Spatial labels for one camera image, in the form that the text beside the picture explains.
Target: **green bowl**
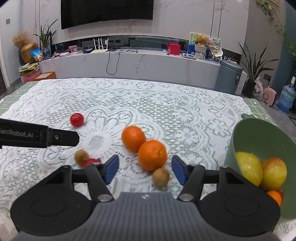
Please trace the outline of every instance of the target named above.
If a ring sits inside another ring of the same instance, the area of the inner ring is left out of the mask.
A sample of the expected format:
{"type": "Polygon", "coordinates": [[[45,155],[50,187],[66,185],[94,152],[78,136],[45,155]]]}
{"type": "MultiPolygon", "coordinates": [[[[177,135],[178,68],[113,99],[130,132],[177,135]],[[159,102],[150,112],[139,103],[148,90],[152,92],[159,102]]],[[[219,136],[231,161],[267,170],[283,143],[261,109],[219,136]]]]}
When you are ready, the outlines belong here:
{"type": "Polygon", "coordinates": [[[278,127],[254,116],[242,114],[234,128],[224,164],[240,173],[235,152],[253,153],[261,162],[271,157],[282,159],[287,166],[287,179],[282,187],[284,198],[281,217],[296,218],[296,145],[278,127]]]}

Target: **green plant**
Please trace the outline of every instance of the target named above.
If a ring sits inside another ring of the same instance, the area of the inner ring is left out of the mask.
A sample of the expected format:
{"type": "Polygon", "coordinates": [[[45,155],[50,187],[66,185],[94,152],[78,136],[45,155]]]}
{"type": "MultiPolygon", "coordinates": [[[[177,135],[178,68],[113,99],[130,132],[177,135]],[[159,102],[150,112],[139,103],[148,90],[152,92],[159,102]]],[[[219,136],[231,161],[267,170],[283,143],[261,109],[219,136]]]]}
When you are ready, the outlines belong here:
{"type": "Polygon", "coordinates": [[[49,40],[52,38],[52,36],[55,34],[56,31],[54,31],[53,33],[49,30],[49,28],[57,21],[57,19],[51,24],[51,25],[47,25],[47,30],[45,30],[45,26],[47,24],[47,21],[44,25],[44,27],[42,28],[42,26],[40,26],[40,35],[38,34],[34,34],[36,36],[39,37],[42,46],[43,47],[47,47],[49,40]]]}
{"type": "Polygon", "coordinates": [[[251,55],[250,55],[248,46],[246,45],[246,49],[248,51],[249,58],[247,57],[246,52],[244,51],[244,48],[240,45],[240,43],[239,43],[239,46],[241,47],[242,52],[243,52],[244,56],[247,59],[247,65],[245,63],[243,63],[243,62],[241,62],[241,63],[244,66],[246,66],[250,81],[254,82],[257,79],[258,75],[263,71],[274,70],[274,69],[271,69],[271,68],[264,68],[264,65],[267,64],[268,62],[277,61],[277,60],[279,60],[278,58],[273,59],[273,60],[269,60],[269,61],[266,61],[266,60],[261,61],[261,58],[263,57],[267,47],[265,47],[265,49],[261,53],[258,62],[256,60],[256,52],[255,52],[254,60],[253,60],[253,63],[252,63],[252,59],[251,59],[251,55]]]}
{"type": "Polygon", "coordinates": [[[289,47],[289,53],[293,55],[293,64],[292,64],[292,70],[289,78],[291,75],[296,76],[296,42],[289,41],[290,47],[289,47]]]}
{"type": "Polygon", "coordinates": [[[261,7],[262,11],[264,12],[265,15],[269,16],[269,22],[271,23],[274,20],[274,14],[279,22],[279,25],[276,24],[276,30],[278,33],[280,33],[283,37],[285,37],[285,26],[283,27],[283,25],[281,24],[279,17],[276,13],[276,8],[271,6],[268,3],[268,0],[256,0],[256,3],[258,6],[261,7]]]}

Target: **yellow apple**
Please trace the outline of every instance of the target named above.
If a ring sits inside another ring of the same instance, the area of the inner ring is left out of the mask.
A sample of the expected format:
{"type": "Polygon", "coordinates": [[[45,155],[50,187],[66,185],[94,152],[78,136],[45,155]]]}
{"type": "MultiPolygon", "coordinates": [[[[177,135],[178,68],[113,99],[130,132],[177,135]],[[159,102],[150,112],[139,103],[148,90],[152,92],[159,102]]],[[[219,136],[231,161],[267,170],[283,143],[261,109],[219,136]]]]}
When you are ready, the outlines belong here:
{"type": "Polygon", "coordinates": [[[287,167],[282,159],[272,157],[262,163],[260,187],[265,191],[279,190],[287,178],[287,167]]]}

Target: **dried flower arrangement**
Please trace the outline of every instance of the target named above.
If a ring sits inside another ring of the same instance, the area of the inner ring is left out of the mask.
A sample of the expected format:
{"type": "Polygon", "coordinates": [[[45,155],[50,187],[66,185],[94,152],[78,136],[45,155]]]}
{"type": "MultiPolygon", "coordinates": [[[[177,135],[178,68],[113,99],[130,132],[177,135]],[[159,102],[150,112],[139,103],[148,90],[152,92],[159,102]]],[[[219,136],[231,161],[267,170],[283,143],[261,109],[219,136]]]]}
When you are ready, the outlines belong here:
{"type": "Polygon", "coordinates": [[[21,49],[22,47],[24,47],[25,44],[28,43],[27,33],[23,32],[23,33],[17,34],[16,36],[13,37],[12,42],[14,46],[21,49]]]}

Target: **white marble wall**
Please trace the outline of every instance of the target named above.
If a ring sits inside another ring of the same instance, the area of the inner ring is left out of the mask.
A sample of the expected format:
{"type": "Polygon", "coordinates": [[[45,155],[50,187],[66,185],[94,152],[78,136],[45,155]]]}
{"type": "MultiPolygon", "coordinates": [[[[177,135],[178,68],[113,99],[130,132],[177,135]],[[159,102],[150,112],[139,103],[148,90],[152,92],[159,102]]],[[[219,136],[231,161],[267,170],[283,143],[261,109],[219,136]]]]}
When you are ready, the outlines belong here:
{"type": "Polygon", "coordinates": [[[0,34],[1,34],[1,59],[2,75],[7,83],[14,82],[19,78],[18,67],[20,66],[18,58],[18,48],[12,43],[12,38],[22,32],[22,0],[7,1],[1,7],[0,34]]]}
{"type": "Polygon", "coordinates": [[[91,23],[61,30],[60,0],[23,0],[24,30],[32,35],[39,24],[55,19],[54,43],[105,35],[152,35],[189,39],[190,32],[219,37],[223,48],[241,53],[249,0],[154,0],[153,20],[123,20],[91,23]]]}

